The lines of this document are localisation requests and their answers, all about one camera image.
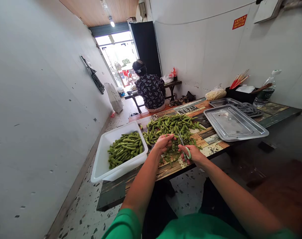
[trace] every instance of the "plastic bag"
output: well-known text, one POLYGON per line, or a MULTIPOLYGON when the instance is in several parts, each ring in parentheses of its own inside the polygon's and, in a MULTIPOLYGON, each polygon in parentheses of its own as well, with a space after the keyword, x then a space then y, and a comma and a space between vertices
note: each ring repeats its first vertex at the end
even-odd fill
POLYGON ((176 73, 175 67, 173 67, 171 69, 171 74, 169 74, 169 77, 173 78, 173 77, 176 77, 176 76, 177 76, 177 73, 176 73))
POLYGON ((104 86, 107 90, 109 101, 112 105, 113 110, 116 113, 120 113, 123 110, 123 103, 121 101, 119 93, 112 84, 110 85, 109 83, 104 83, 104 86))
POLYGON ((162 76, 161 79, 164 80, 165 85, 173 81, 173 77, 170 77, 169 75, 162 76))
POLYGON ((173 77, 176 77, 175 67, 171 69, 171 73, 165 76, 162 76, 161 79, 164 80, 164 84, 171 83, 173 81, 173 77))
POLYGON ((244 92, 244 93, 251 93, 254 90, 255 90, 255 86, 248 86, 248 85, 243 85, 236 89, 236 91, 240 91, 240 92, 244 92))
POLYGON ((226 96, 226 91, 224 89, 219 89, 218 87, 215 87, 212 91, 206 93, 205 97, 206 100, 218 100, 221 98, 224 98, 226 96))

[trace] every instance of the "wall baseboard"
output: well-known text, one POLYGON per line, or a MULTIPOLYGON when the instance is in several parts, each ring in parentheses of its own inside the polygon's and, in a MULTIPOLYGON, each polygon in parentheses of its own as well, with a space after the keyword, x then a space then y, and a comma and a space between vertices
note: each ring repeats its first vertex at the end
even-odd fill
POLYGON ((79 188, 84 179, 84 176, 93 160, 95 152, 98 149, 98 144, 99 144, 100 138, 103 135, 103 133, 105 132, 106 128, 108 127, 110 120, 111 120, 111 116, 109 116, 107 118, 107 120, 105 121, 104 126, 98 135, 98 138, 96 139, 87 158, 85 159, 85 161, 80 169, 80 172, 78 173, 78 176, 76 177, 67 197, 65 198, 65 200, 58 212, 58 215, 56 216, 49 232, 47 233, 47 235, 45 235, 44 239, 57 239, 60 229, 63 226, 64 220, 66 219, 67 212, 70 209, 70 207, 79 191, 79 188))

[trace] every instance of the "metal tray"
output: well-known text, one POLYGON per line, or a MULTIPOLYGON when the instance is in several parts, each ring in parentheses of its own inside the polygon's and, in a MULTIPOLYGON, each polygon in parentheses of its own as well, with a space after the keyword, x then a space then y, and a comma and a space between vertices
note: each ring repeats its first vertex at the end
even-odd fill
POLYGON ((240 102, 237 100, 234 100, 232 98, 223 98, 223 99, 219 99, 219 100, 214 100, 214 101, 210 101, 209 104, 213 107, 219 107, 219 106, 223 106, 226 104, 229 105, 237 105, 240 102))
MULTIPOLYGON (((214 100, 214 101, 210 101, 209 104, 213 107, 219 107, 219 106, 223 106, 223 105, 234 105, 237 106, 237 104, 239 104, 240 102, 237 100, 234 100, 232 98, 223 98, 223 99, 219 99, 219 100, 214 100)), ((249 116, 251 118, 255 118, 255 117, 259 117, 262 116, 264 114, 263 111, 260 111, 259 109, 257 109, 257 111, 259 112, 256 115, 253 116, 249 116)))
POLYGON ((261 138, 269 135, 267 129, 233 105, 224 105, 204 111, 204 115, 226 142, 261 138))

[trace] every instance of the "red sign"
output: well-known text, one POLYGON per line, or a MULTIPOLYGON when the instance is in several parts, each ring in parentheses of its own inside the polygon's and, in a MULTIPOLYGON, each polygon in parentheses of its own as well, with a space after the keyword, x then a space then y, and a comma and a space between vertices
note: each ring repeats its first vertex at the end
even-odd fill
POLYGON ((233 30, 236 28, 239 28, 241 26, 244 26, 245 22, 246 22, 246 17, 247 17, 247 14, 245 16, 242 16, 242 17, 234 20, 233 30))

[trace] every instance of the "white plastic basin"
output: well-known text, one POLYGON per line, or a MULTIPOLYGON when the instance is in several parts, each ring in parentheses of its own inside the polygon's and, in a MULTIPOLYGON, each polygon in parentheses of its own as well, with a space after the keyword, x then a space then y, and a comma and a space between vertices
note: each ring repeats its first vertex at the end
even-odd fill
POLYGON ((94 159, 91 182, 96 183, 100 180, 114 181, 118 179, 119 177, 144 163, 147 159, 147 152, 148 146, 136 121, 104 133, 100 138, 97 154, 94 159), (109 169, 110 163, 108 162, 108 150, 110 148, 110 145, 112 145, 116 139, 120 139, 122 134, 130 134, 134 131, 139 132, 142 140, 143 152, 126 161, 125 163, 115 167, 114 169, 109 169))

